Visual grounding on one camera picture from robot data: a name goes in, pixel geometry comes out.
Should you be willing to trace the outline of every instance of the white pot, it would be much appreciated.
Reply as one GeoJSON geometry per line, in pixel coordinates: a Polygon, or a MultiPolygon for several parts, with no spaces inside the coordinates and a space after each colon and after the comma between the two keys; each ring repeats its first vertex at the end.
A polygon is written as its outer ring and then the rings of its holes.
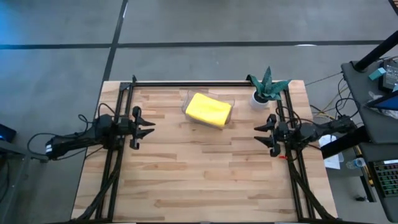
{"type": "Polygon", "coordinates": [[[268,105],[268,101],[265,103],[260,103],[258,102],[256,99],[254,99],[254,94],[256,93],[256,91],[253,92],[253,94],[251,95],[251,99],[250,99],[250,106],[255,109],[255,110],[263,110],[267,107],[268,105]]]}

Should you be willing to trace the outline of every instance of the wood plank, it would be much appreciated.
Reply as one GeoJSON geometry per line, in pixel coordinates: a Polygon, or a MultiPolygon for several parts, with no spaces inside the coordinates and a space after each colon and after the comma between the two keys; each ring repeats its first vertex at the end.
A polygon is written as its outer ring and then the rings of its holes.
{"type": "MultiPolygon", "coordinates": [[[[311,119],[304,82],[294,80],[289,88],[294,110],[311,119]]],[[[105,82],[99,102],[114,108],[118,90],[119,82],[105,82]]],[[[156,126],[140,141],[140,150],[125,145],[113,221],[296,221],[286,161],[271,157],[269,150],[253,139],[269,135],[253,128],[263,125],[277,105],[270,102],[267,109],[253,111],[248,103],[253,91],[252,87],[136,87],[132,106],[140,106],[142,117],[156,126]],[[224,130],[186,119],[181,106],[189,89],[235,99],[231,121],[224,130]]],[[[102,113],[110,112],[103,107],[102,113]]],[[[311,190],[336,216],[321,152],[309,147],[303,156],[311,190]]],[[[98,192],[105,157],[103,150],[85,161],[73,218],[98,192]]],[[[300,198],[306,213],[302,192],[300,198]]]]}

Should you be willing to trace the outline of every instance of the potted plant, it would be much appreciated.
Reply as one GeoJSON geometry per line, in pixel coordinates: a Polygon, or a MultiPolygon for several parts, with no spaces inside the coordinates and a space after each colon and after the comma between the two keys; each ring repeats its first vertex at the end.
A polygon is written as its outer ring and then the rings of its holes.
{"type": "Polygon", "coordinates": [[[248,75],[246,80],[249,80],[256,87],[250,100],[250,105],[256,110],[264,109],[270,100],[281,100],[280,92],[286,89],[291,81],[284,80],[272,83],[270,67],[267,68],[261,82],[253,75],[248,75]]]}

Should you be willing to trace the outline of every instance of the clear plastic container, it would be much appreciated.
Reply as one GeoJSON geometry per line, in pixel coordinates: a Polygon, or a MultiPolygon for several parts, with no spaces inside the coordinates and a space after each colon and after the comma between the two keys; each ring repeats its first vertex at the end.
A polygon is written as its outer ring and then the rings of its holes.
{"type": "Polygon", "coordinates": [[[188,90],[187,95],[186,95],[186,97],[185,97],[184,104],[182,105],[182,112],[185,114],[185,116],[186,116],[190,121],[193,121],[193,122],[198,123],[198,124],[204,124],[204,125],[209,126],[209,127],[212,127],[212,128],[223,129],[223,128],[225,128],[225,126],[226,126],[226,125],[229,123],[229,121],[231,120],[231,114],[232,114],[232,110],[233,110],[234,104],[235,104],[235,99],[234,99],[233,96],[231,96],[231,95],[217,95],[217,94],[208,93],[208,92],[205,92],[205,91],[193,91],[193,90],[188,90]],[[202,94],[202,95],[204,95],[204,96],[207,96],[207,97],[209,97],[209,98],[211,98],[211,99],[213,99],[213,100],[217,100],[217,101],[220,101],[220,102],[222,102],[222,103],[227,103],[227,104],[229,104],[229,105],[231,106],[231,109],[230,109],[230,111],[229,111],[229,113],[228,113],[228,116],[227,116],[225,122],[224,122],[224,125],[214,125],[214,124],[211,124],[211,123],[207,123],[207,122],[204,122],[204,121],[202,121],[202,120],[196,119],[196,118],[190,116],[189,114],[187,114],[187,108],[188,108],[188,106],[190,105],[190,103],[191,103],[193,97],[194,97],[197,93],[198,93],[198,94],[202,94]]]}
{"type": "Polygon", "coordinates": [[[357,169],[360,167],[364,167],[366,165],[365,160],[363,158],[357,158],[352,161],[348,161],[346,163],[347,168],[349,169],[357,169]]]}

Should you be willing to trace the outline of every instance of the white label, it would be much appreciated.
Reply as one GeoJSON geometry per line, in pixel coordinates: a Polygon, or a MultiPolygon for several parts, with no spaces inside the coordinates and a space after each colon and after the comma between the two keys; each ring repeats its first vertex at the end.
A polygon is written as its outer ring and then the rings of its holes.
{"type": "Polygon", "coordinates": [[[391,161],[384,161],[384,164],[392,164],[392,163],[398,163],[398,159],[391,160],[391,161]]]}

